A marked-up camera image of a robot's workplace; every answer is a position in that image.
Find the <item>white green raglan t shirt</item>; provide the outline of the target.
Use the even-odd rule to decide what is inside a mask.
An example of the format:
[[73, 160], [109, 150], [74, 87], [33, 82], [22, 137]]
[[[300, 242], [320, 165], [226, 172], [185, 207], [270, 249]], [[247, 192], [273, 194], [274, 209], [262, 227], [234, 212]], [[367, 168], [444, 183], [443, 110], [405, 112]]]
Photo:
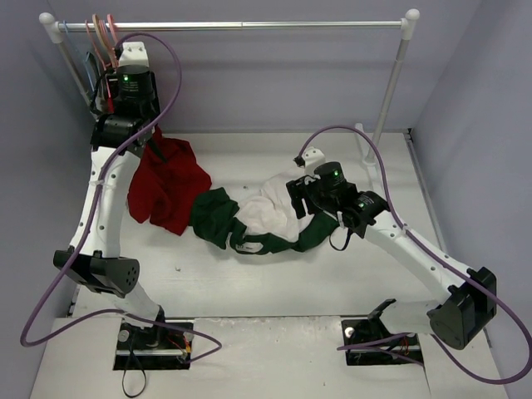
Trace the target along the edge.
[[189, 226], [197, 237], [238, 254], [314, 249], [338, 228], [338, 222], [325, 214], [297, 218], [286, 184], [302, 176], [298, 167], [285, 170], [241, 200], [224, 187], [209, 190], [196, 197]]

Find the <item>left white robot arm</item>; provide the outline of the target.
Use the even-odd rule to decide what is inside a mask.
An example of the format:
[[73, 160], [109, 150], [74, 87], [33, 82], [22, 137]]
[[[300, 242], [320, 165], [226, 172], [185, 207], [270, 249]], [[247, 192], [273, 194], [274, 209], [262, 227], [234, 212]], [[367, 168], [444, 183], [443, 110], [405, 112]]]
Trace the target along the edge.
[[119, 66], [111, 74], [117, 86], [113, 110], [102, 112], [91, 135], [91, 175], [80, 223], [68, 249], [57, 250], [54, 265], [67, 277], [99, 293], [136, 327], [136, 339], [149, 349], [166, 338], [163, 311], [139, 282], [140, 264], [121, 256], [121, 221], [132, 178], [159, 115], [150, 68]]

